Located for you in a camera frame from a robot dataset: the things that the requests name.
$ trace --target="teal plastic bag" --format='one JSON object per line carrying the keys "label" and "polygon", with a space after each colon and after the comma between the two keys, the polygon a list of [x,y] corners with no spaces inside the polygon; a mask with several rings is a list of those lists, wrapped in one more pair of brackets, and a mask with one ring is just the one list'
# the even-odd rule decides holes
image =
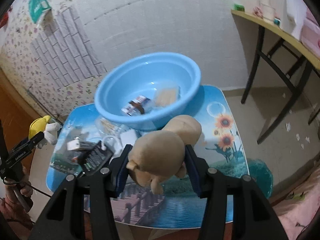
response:
{"label": "teal plastic bag", "polygon": [[29,12],[34,23],[38,22],[41,17],[44,17],[46,12],[51,9],[47,0],[30,0]]}

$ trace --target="plush toy body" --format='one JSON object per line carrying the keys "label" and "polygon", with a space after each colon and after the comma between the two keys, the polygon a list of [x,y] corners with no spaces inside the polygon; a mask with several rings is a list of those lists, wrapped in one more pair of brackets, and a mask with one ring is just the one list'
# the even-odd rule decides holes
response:
{"label": "plush toy body", "polygon": [[41,149],[44,145],[49,142],[51,145],[56,145],[58,141],[57,131],[61,129],[61,125],[57,122],[49,123],[51,116],[45,115],[44,117],[38,118],[32,122],[29,129],[28,138],[31,139],[38,132],[44,133],[44,139],[37,144],[37,148]]}
{"label": "plush toy body", "polygon": [[140,137],[128,155],[130,177],[140,186],[151,186],[153,194],[162,194],[161,183],[176,175],[183,178],[185,145],[195,145],[201,125],[189,115],[171,119],[160,131]]}

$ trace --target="wooden bridge print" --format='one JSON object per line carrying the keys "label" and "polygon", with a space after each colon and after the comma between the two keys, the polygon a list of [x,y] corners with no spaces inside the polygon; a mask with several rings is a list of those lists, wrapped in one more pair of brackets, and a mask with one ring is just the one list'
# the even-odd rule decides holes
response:
{"label": "wooden bridge print", "polygon": [[154,222],[164,202],[164,195],[154,195],[133,183],[127,184],[118,198],[111,198],[115,221],[141,226]]}

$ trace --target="metal screw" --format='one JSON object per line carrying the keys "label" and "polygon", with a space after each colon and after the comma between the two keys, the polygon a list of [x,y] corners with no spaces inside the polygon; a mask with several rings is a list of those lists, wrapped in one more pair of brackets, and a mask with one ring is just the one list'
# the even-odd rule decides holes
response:
{"label": "metal screw", "polygon": [[102,168],[102,169],[100,170],[100,172],[101,172],[102,174],[108,174],[108,173],[110,172],[110,170],[109,170],[108,168]]}
{"label": "metal screw", "polygon": [[75,178],[75,176],[72,174],[69,174],[68,176],[66,176],[67,181],[72,181],[74,178]]}
{"label": "metal screw", "polygon": [[243,179],[244,181],[250,181],[250,180],[251,180],[251,177],[250,177],[249,175],[243,175],[243,176],[242,176],[242,179]]}
{"label": "metal screw", "polygon": [[209,169],[208,169],[208,172],[209,172],[210,174],[216,174],[216,173],[217,173],[217,169],[215,169],[215,168],[209,168]]}

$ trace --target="white cable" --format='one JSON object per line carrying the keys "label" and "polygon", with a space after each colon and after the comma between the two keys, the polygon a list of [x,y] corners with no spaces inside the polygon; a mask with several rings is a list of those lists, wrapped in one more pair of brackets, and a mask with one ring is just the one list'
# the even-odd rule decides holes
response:
{"label": "white cable", "polygon": [[120,140],[119,140],[116,136],[113,136],[113,135],[106,135],[106,136],[102,139],[102,141],[101,141],[101,150],[102,150],[102,151],[105,151],[105,150],[107,149],[107,147],[105,146],[105,140],[108,139],[108,138],[114,139],[114,140],[116,141],[116,143],[118,144],[118,146],[120,147],[120,150],[117,150],[117,151],[115,152],[115,155],[118,154],[119,151],[122,150],[122,144],[121,144]]}

